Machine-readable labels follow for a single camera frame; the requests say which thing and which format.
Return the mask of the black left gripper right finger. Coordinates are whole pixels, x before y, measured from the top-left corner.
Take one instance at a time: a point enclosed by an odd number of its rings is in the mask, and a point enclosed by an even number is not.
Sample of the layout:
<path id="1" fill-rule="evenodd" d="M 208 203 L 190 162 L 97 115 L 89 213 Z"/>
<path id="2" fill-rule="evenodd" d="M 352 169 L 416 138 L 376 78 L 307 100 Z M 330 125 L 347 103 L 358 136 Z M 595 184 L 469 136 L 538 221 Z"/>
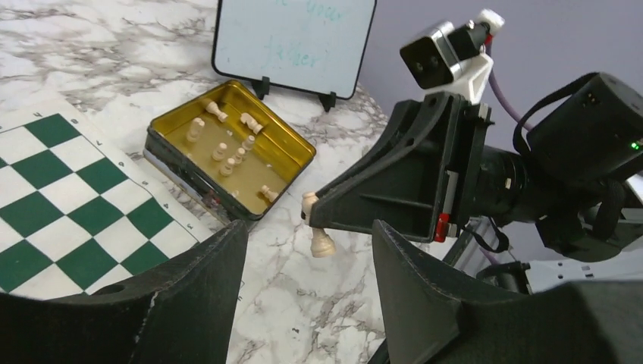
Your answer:
<path id="1" fill-rule="evenodd" d="M 392 363 L 640 363 L 642 283 L 571 281 L 524 295 L 486 284 L 372 225 Z"/>

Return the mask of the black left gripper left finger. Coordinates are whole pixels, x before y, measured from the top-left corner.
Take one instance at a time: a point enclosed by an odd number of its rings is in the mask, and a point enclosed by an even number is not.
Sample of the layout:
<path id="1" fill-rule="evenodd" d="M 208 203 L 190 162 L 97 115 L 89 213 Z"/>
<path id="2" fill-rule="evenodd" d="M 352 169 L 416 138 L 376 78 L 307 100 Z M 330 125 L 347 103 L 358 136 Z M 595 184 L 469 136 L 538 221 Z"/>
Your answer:
<path id="1" fill-rule="evenodd" d="M 178 256 L 96 293 L 1 296 L 3 363 L 223 363 L 246 259 L 236 220 Z"/>

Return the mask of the light knight in tin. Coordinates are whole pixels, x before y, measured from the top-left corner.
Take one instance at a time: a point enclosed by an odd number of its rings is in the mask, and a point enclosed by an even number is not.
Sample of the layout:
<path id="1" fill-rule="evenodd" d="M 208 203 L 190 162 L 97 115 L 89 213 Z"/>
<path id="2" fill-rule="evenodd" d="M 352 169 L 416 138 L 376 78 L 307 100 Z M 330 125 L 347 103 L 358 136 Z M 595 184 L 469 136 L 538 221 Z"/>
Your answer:
<path id="1" fill-rule="evenodd" d="M 260 124 L 252 115 L 244 112 L 240 115 L 240 121 L 246 127 L 248 127 L 255 135 L 259 134 L 263 129 L 263 125 Z"/>

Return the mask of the light piece upright in tin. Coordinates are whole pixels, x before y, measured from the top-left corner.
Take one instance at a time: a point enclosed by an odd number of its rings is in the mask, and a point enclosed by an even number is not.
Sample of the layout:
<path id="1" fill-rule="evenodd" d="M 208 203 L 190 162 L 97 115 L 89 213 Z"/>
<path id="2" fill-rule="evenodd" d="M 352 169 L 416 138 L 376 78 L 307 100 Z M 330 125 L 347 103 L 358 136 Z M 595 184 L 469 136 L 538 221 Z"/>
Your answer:
<path id="1" fill-rule="evenodd" d="M 232 175 L 234 172 L 234 167 L 236 165 L 235 159 L 234 158 L 227 158 L 225 161 L 223 161 L 219 167 L 219 174 L 228 177 Z"/>

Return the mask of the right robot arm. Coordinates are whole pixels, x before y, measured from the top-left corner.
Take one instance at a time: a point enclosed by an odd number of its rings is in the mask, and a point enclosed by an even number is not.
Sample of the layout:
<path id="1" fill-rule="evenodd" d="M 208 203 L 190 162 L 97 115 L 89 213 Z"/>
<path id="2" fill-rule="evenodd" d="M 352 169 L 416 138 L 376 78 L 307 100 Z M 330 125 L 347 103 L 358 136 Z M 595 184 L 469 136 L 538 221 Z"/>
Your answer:
<path id="1" fill-rule="evenodd" d="M 642 98 L 606 73 L 590 73 L 535 104 L 557 107 L 513 151 L 487 146 L 490 109 L 448 91 L 396 104 L 384 132 L 358 162 L 302 198 L 313 256 L 328 256 L 327 229 L 368 233 L 386 221 L 418 243 L 467 233 L 490 253 L 510 243 L 500 229 L 533 223 L 559 262 L 485 269 L 511 290 L 565 281 L 642 279 Z"/>

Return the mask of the light rook in tin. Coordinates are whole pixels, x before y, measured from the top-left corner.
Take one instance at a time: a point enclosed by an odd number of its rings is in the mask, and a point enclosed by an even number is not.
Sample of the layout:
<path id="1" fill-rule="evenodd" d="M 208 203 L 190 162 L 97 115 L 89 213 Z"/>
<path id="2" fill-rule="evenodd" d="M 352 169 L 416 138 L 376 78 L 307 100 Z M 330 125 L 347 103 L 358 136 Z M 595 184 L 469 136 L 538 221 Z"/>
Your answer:
<path id="1" fill-rule="evenodd" d="M 204 128 L 204 120 L 201 118 L 194 118 L 190 122 L 190 127 L 187 131 L 186 139 L 191 143 L 195 143 L 201 137 Z"/>

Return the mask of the gold tin with light pieces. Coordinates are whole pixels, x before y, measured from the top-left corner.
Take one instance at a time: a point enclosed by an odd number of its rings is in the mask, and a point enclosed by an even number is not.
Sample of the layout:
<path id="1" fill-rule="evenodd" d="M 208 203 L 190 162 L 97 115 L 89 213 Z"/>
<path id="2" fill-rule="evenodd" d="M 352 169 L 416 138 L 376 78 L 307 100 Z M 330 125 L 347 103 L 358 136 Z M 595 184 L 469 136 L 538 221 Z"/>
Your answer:
<path id="1" fill-rule="evenodd" d="M 228 114 L 225 122 L 205 110 L 209 101 L 217 102 Z M 263 125 L 259 134 L 241 123 L 240 115 L 244 112 Z M 191 143 L 186 134 L 194 118 L 203 119 L 205 128 L 201 137 Z M 220 175 L 221 163 L 233 158 L 250 135 L 256 140 L 248 157 L 235 165 L 232 175 Z M 217 162 L 211 154 L 219 143 L 227 144 L 227 154 Z M 144 154 L 219 220 L 255 223 L 309 166 L 316 149 L 252 91 L 231 80 L 152 119 Z M 263 185 L 279 193 L 274 202 L 261 194 Z"/>

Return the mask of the green white chess board mat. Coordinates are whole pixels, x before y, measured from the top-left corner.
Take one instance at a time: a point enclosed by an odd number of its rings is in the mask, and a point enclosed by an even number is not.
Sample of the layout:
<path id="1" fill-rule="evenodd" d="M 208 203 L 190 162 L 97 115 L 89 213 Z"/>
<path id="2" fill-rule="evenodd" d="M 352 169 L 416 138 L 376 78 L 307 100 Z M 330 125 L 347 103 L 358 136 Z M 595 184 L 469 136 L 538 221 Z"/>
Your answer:
<path id="1" fill-rule="evenodd" d="M 1 116 L 1 290 L 92 294 L 211 231 L 67 102 Z"/>

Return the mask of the small whiteboard on stand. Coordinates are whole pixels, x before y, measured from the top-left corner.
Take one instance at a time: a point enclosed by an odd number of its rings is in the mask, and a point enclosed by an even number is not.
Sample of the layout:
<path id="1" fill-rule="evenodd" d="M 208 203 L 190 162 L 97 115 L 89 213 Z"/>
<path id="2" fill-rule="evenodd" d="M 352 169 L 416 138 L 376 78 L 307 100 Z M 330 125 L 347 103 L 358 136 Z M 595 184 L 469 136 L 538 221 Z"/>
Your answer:
<path id="1" fill-rule="evenodd" d="M 356 91 L 375 0 L 219 1 L 211 63 L 225 77 L 319 96 L 326 110 Z"/>

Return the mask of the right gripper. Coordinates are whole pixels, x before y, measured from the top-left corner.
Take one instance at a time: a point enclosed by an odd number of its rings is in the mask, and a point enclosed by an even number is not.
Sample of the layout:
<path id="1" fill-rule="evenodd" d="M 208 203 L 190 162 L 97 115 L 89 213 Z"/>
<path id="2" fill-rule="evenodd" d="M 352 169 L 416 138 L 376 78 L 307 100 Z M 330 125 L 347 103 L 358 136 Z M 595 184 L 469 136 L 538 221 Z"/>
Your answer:
<path id="1" fill-rule="evenodd" d="M 492 124 L 487 104 L 453 93 L 398 102 L 373 147 L 316 193 L 309 225 L 368 233 L 382 220 L 414 241 L 458 237 Z"/>

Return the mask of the light bishop in tin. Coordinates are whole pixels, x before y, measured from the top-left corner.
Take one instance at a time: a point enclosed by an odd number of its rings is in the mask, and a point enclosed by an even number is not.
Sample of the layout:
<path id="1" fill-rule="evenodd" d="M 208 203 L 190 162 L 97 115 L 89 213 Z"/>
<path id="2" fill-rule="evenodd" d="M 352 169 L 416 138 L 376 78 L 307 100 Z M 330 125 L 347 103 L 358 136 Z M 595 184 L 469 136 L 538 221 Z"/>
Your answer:
<path id="1" fill-rule="evenodd" d="M 205 110 L 209 114 L 214 115 L 220 122 L 225 122 L 228 118 L 228 114 L 222 111 L 215 101 L 209 101 L 205 105 Z"/>

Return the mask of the light pawn lying in tin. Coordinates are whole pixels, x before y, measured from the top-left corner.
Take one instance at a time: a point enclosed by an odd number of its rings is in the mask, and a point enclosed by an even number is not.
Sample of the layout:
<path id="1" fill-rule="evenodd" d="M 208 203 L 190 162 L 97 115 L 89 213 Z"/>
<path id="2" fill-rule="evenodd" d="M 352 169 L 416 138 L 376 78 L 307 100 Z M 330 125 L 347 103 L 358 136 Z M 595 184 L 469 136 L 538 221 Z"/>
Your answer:
<path id="1" fill-rule="evenodd" d="M 274 202 L 279 197 L 278 192 L 273 191 L 266 185 L 261 187 L 260 192 L 269 202 Z"/>

